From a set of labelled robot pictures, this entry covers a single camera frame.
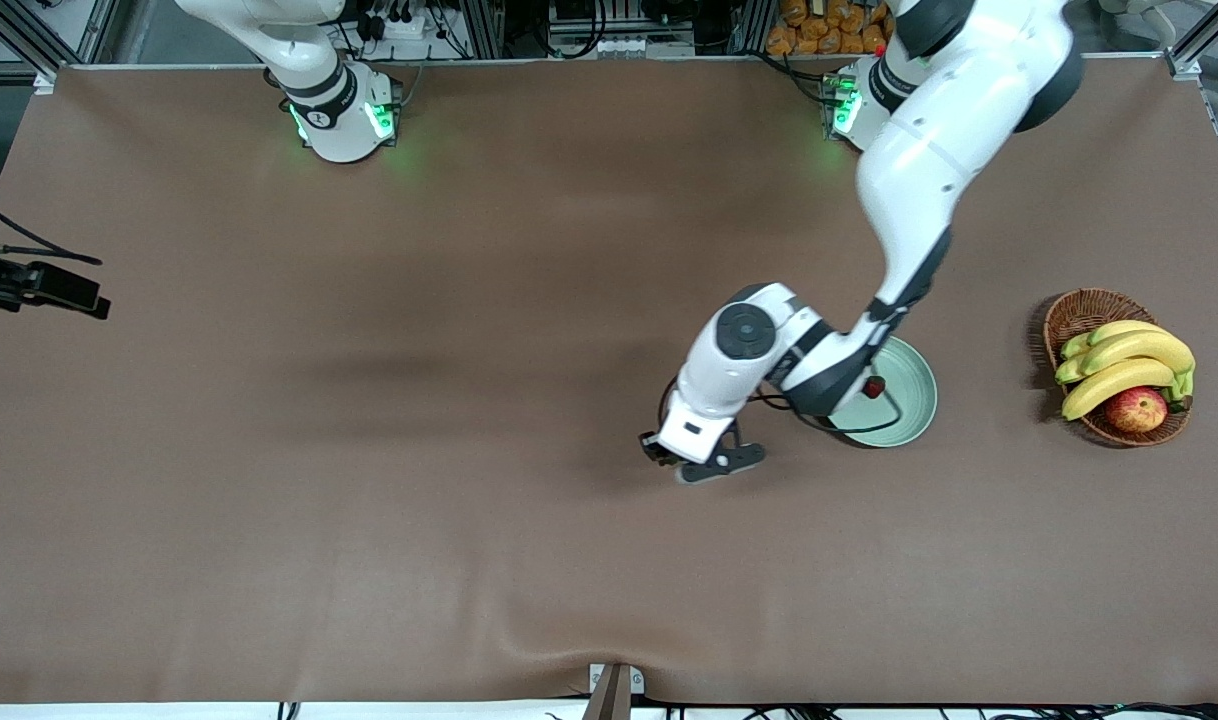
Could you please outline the light green plate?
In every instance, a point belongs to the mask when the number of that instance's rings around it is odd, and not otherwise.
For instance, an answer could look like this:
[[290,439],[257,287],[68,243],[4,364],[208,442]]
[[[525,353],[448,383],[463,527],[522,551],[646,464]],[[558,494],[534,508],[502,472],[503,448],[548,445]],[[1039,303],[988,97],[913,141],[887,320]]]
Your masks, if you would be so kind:
[[871,375],[885,379],[885,392],[868,398],[859,391],[827,420],[843,437],[871,448],[893,448],[920,437],[932,424],[937,404],[935,376],[911,345],[892,337],[875,356]]

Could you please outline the aluminium diagonal strut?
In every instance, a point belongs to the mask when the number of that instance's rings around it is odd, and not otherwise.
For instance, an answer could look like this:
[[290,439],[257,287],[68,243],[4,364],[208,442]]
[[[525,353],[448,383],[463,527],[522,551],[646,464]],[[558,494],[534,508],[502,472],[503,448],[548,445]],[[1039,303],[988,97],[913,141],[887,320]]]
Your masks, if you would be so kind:
[[0,60],[0,86],[33,85],[37,78],[52,82],[58,69],[77,61],[68,44],[26,0],[0,0],[0,45],[13,55]]
[[1192,80],[1199,79],[1200,69],[1199,60],[1202,58],[1205,51],[1208,51],[1218,41],[1218,0],[1209,5],[1207,12],[1202,15],[1195,22],[1191,28],[1189,28],[1184,35],[1177,37],[1177,41],[1173,41],[1170,46],[1164,50],[1164,60],[1170,72],[1170,77],[1175,80]]

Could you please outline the brown table cover mat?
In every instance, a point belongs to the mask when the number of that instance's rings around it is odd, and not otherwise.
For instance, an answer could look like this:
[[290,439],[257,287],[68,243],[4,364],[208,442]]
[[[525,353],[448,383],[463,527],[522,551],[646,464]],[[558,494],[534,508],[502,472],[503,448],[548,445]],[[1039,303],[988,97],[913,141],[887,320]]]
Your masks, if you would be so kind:
[[[855,155],[758,61],[445,65],[326,164],[257,69],[69,69],[0,208],[104,259],[0,311],[0,703],[1218,703],[1218,143],[1093,58],[959,205],[898,336],[939,400],[865,450],[769,407],[695,487],[639,432],[702,324],[783,281],[853,324]],[[1061,415],[1049,300],[1195,357],[1170,442]]]

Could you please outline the white power strip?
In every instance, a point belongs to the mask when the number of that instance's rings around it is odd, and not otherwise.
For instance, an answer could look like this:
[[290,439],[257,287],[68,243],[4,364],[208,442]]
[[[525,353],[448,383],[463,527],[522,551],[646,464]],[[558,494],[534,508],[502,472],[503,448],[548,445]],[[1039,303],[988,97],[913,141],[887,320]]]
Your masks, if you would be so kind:
[[371,41],[423,41],[431,38],[445,40],[449,27],[445,19],[435,17],[426,6],[397,2],[368,9],[358,29],[362,29],[367,40]]

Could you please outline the brown wicker basket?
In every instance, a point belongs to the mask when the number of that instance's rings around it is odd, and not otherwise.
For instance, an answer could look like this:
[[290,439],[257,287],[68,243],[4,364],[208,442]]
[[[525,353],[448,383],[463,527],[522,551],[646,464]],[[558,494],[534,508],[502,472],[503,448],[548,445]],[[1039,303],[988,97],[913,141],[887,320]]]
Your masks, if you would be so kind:
[[[1112,322],[1132,322],[1160,325],[1149,309],[1136,301],[1104,288],[1080,288],[1049,300],[1040,311],[1040,346],[1049,374],[1054,375],[1056,365],[1063,361],[1063,348],[1079,337],[1080,334],[1097,331]],[[1168,404],[1167,418],[1149,432],[1125,432],[1113,426],[1102,407],[1095,407],[1086,415],[1075,419],[1074,425],[1084,436],[1094,436],[1095,442],[1112,447],[1153,447],[1170,442],[1184,432],[1190,422],[1191,391],[1181,389],[1181,398],[1173,397],[1170,389],[1163,387],[1161,395]]]

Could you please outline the orange bread rolls pile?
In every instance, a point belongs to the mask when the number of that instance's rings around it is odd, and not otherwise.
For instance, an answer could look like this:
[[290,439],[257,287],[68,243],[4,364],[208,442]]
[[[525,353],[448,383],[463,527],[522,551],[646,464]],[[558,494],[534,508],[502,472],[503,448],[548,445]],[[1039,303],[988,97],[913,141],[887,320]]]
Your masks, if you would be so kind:
[[764,41],[770,56],[879,55],[896,18],[884,0],[777,0]]

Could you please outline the red apple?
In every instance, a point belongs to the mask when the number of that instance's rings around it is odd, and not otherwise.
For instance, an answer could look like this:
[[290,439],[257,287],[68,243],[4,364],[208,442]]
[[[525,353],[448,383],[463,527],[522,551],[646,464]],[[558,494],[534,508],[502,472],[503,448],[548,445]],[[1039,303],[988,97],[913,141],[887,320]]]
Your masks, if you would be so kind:
[[1170,404],[1153,387],[1132,387],[1104,404],[1104,419],[1117,432],[1144,434],[1160,428],[1170,414]]

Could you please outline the aluminium frame post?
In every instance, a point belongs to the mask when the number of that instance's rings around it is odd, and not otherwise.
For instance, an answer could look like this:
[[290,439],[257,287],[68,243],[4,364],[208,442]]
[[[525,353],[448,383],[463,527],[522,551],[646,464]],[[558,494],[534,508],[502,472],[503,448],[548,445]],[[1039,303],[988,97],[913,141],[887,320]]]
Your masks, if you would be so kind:
[[764,54],[769,30],[781,18],[778,0],[731,0],[734,27],[730,54]]
[[507,0],[457,0],[471,56],[477,60],[501,58],[505,45]]

